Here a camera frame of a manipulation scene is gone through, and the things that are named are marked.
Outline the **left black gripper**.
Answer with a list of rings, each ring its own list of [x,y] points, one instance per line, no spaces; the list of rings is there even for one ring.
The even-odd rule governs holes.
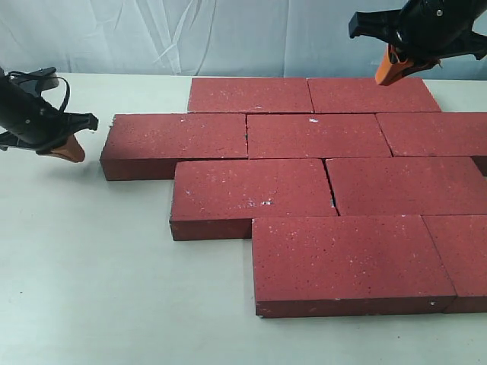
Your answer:
[[[35,97],[13,84],[8,73],[1,73],[1,149],[34,151],[81,163],[85,152],[75,137],[83,130],[96,131],[98,118],[91,113],[67,113],[71,89],[66,84],[60,107],[55,108],[42,94]]]

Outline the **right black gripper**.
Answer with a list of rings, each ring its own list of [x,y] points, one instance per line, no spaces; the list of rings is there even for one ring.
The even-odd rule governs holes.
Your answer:
[[[387,43],[375,81],[390,86],[441,64],[439,59],[486,56],[486,36],[473,24],[486,12],[485,1],[408,1],[401,9],[355,12],[349,37],[372,37]]]

